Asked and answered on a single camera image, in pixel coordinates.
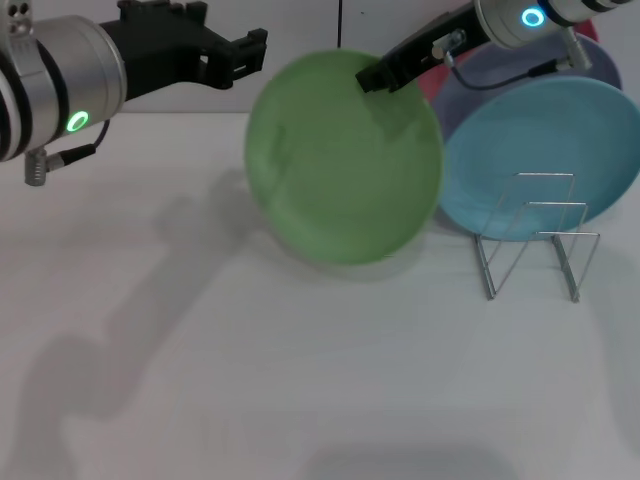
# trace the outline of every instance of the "blue led ring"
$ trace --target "blue led ring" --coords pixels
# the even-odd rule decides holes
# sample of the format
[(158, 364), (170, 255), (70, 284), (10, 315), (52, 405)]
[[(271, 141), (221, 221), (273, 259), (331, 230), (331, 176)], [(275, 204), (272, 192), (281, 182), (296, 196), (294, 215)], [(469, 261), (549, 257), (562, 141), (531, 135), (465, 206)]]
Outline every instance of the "blue led ring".
[(539, 8), (527, 8), (522, 12), (522, 23), (527, 27), (539, 27), (544, 23), (544, 13)]

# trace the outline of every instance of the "purple plate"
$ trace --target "purple plate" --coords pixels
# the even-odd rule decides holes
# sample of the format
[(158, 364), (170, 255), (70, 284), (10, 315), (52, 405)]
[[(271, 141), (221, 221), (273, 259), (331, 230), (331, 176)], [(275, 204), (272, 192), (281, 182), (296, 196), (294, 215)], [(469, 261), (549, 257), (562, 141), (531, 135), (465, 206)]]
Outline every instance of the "purple plate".
[[(609, 54), (596, 42), (578, 35), (587, 50), (593, 67), (588, 72), (567, 70), (539, 79), (557, 76), (579, 76), (600, 80), (622, 89), (620, 72)], [(490, 85), (526, 72), (536, 65), (554, 58), (567, 56), (567, 49), (559, 35), (526, 45), (518, 50), (505, 50), (493, 44), (480, 48), (458, 68), (465, 79), (475, 85)], [(457, 128), (473, 112), (493, 98), (539, 79), (523, 80), (496, 90), (476, 91), (460, 85), (453, 76), (442, 87), (432, 106), (442, 126), (442, 134), (448, 140)]]

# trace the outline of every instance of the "wire dish rack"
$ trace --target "wire dish rack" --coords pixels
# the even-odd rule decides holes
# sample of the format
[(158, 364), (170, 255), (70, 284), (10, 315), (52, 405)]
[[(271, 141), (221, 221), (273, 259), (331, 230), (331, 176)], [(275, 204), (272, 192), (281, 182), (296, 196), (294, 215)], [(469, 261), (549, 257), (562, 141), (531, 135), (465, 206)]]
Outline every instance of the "wire dish rack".
[[(504, 231), (504, 234), (501, 238), (497, 239), (498, 243), (494, 248), (493, 252), (490, 255), (487, 255), (487, 251), (485, 249), (485, 243), (487, 240), (490, 240), (486, 237), (486, 233), (491, 229), (493, 222), (496, 220), (496, 215), (501, 211), (505, 202), (510, 198), (514, 188), (518, 185), (518, 182), (523, 179), (528, 178), (535, 182), (542, 182), (545, 180), (549, 180), (550, 178), (557, 180), (565, 180), (568, 184), (568, 194), (567, 200), (564, 202), (546, 202), (546, 201), (535, 201), (535, 199), (531, 199), (531, 201), (524, 202), (516, 211), (513, 219), (508, 224), (508, 227)], [(495, 208), (492, 210), (489, 215), (487, 222), (482, 229), (480, 234), (474, 235), (474, 244), (475, 249), (478, 254), (481, 270), (482, 270), (482, 279), (484, 281), (487, 294), (489, 300), (493, 300), (497, 297), (498, 293), (502, 291), (507, 280), (511, 277), (511, 274), (515, 270), (516, 266), (522, 259), (523, 255), (527, 251), (530, 243), (535, 240), (544, 240), (549, 241), (553, 245), (556, 255), (558, 257), (558, 261), (560, 262), (560, 268), (564, 274), (564, 278), (567, 282), (567, 286), (569, 287), (569, 294), (571, 297), (571, 301), (574, 303), (578, 303), (580, 301), (580, 288), (584, 283), (584, 280), (589, 272), (589, 267), (593, 261), (593, 257), (598, 249), (598, 245), (600, 244), (600, 234), (599, 233), (591, 233), (591, 232), (583, 232), (583, 227), (585, 220), (587, 219), (587, 215), (589, 213), (589, 205), (586, 203), (576, 203), (572, 202), (572, 197), (574, 193), (576, 183), (576, 177), (572, 173), (516, 173), (514, 174), (500, 196), (498, 203)], [(555, 231), (534, 231), (530, 234), (528, 240), (521, 242), (522, 248), (520, 248), (519, 253), (513, 263), (508, 267), (506, 274), (499, 280), (496, 287), (496, 281), (493, 278), (493, 274), (491, 271), (491, 265), (495, 261), (497, 255), (502, 250), (502, 246), (509, 238), (510, 234), (514, 230), (515, 227), (522, 221), (523, 216), (530, 211), (531, 209), (542, 209), (547, 211), (553, 211), (556, 213), (560, 213), (560, 221), (558, 224), (558, 228)], [(564, 224), (567, 218), (567, 213), (579, 212), (580, 214), (580, 222), (575, 231), (565, 232)], [(565, 250), (563, 239), (570, 239), (570, 247)], [(590, 239), (593, 242), (593, 247), (591, 248), (587, 262), (585, 264), (582, 275), (576, 281), (576, 278), (573, 274), (573, 270), (571, 268), (571, 257), (574, 253), (576, 243), (578, 240), (587, 240)]]

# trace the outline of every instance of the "white table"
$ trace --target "white table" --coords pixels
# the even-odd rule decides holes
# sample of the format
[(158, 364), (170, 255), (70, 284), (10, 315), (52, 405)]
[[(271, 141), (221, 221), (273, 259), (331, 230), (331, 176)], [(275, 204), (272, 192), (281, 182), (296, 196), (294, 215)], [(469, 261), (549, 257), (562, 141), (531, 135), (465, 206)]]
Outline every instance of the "white table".
[(638, 185), (580, 304), (545, 245), (487, 302), (442, 222), (386, 265), (295, 259), (245, 122), (122, 115), (43, 189), (0, 166), (0, 478), (640, 476)]

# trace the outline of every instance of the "green led ring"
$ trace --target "green led ring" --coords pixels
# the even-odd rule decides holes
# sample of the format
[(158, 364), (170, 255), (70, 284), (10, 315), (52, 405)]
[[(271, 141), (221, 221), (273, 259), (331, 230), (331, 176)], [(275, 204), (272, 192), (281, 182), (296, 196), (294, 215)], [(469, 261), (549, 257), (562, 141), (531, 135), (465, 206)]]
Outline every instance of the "green led ring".
[(68, 132), (77, 132), (84, 127), (89, 121), (89, 114), (87, 112), (78, 112), (67, 123)]

